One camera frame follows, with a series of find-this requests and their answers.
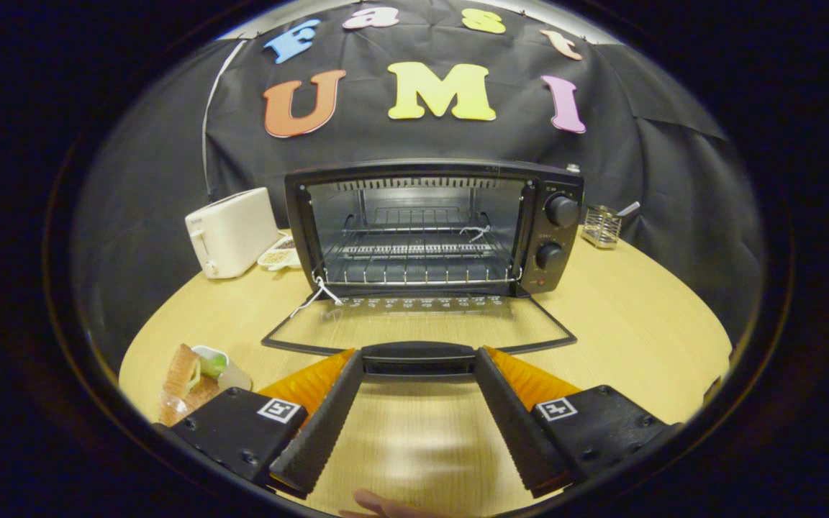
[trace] white toaster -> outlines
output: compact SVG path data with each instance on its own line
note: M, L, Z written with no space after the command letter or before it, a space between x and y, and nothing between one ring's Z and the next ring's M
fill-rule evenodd
M184 224L207 278L237 278L280 238L264 187L208 204Z

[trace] oven glass door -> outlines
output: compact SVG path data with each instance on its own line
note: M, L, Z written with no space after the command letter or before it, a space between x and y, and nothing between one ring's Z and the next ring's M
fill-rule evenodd
M332 355L386 342L448 342L510 354L561 347L576 338L532 298L443 293L373 295L314 301L287 317L262 343Z

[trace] orange letter u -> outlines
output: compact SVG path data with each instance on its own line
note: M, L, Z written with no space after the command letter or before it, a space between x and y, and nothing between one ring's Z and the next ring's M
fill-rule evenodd
M267 109L264 112L264 129L274 137L287 138L313 132L328 122L335 114L335 102L338 97L338 79L346 76L343 70L316 73L310 81L318 85L315 109L305 117L293 117L293 92L302 85L302 81L287 81L271 86L264 92Z

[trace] oven door handle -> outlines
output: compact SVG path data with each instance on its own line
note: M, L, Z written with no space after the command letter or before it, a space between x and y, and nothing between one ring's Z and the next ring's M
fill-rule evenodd
M364 373L374 376L460 376L473 373L475 363L473 348L448 342L388 342L360 352Z

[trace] human hand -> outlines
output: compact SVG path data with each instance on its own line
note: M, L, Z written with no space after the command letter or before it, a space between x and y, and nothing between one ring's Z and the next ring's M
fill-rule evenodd
M338 514L343 518L454 518L451 514L418 509L417 507L401 504L401 502L385 499L366 489L354 491L354 499L360 507L369 509L375 514L339 511Z

